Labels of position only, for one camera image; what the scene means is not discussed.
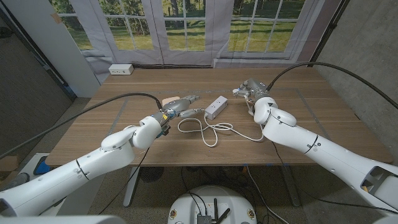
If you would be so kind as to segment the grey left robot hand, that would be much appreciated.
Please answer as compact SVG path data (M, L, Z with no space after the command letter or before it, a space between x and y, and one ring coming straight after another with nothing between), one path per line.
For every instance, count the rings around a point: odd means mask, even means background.
M195 114L203 113L205 111L204 108L192 108L189 106L196 100L199 100L200 96L198 95L188 95L178 100L173 100L162 107L162 110L166 112L166 114L170 118L181 117L181 118L189 118Z

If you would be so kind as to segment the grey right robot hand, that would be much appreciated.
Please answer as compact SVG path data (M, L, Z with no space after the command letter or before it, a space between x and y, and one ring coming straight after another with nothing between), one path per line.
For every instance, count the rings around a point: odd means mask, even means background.
M267 86L254 78L245 80L239 88L234 89L232 92L234 96L253 97L254 101L269 97Z

